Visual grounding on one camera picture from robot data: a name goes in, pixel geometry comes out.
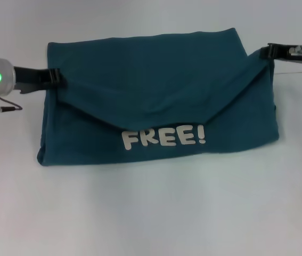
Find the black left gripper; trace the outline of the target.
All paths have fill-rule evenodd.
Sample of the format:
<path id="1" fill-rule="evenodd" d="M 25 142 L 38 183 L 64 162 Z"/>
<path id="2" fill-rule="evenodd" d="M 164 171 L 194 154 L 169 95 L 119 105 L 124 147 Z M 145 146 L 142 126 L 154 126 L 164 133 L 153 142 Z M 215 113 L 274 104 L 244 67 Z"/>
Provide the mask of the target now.
<path id="1" fill-rule="evenodd" d="M 31 69 L 14 67 L 15 86 L 14 90 L 21 94 L 48 90 L 53 87 L 66 87 L 66 79 L 59 68 Z"/>

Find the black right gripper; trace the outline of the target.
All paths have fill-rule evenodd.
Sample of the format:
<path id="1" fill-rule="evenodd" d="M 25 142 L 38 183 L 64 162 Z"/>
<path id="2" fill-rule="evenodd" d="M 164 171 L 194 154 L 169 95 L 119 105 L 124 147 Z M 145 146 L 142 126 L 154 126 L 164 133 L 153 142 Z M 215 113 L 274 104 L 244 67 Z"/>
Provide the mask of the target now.
<path id="1" fill-rule="evenodd" d="M 286 62 L 302 63 L 302 57 L 291 56 L 288 51 L 291 47 L 297 45 L 283 45 L 268 43 L 267 46 L 262 47 L 259 52 L 259 57 L 266 60 L 281 60 Z"/>

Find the teal t-shirt with white print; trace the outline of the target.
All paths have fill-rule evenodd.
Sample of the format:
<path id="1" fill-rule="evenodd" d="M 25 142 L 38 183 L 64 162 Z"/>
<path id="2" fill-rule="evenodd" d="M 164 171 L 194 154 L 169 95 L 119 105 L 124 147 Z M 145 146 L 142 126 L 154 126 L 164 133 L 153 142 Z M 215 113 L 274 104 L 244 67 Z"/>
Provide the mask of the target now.
<path id="1" fill-rule="evenodd" d="M 49 43 L 42 166 L 234 153 L 279 139 L 274 63 L 237 31 Z"/>

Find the silver mount screw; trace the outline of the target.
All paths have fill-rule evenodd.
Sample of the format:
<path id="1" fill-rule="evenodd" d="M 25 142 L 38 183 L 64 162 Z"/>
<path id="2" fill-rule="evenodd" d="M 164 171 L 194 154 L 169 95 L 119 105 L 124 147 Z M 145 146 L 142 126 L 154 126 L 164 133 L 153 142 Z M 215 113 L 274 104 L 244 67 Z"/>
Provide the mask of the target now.
<path id="1" fill-rule="evenodd" d="M 300 45 L 291 47 L 288 51 L 291 56 L 299 56 L 302 57 L 302 47 Z"/>

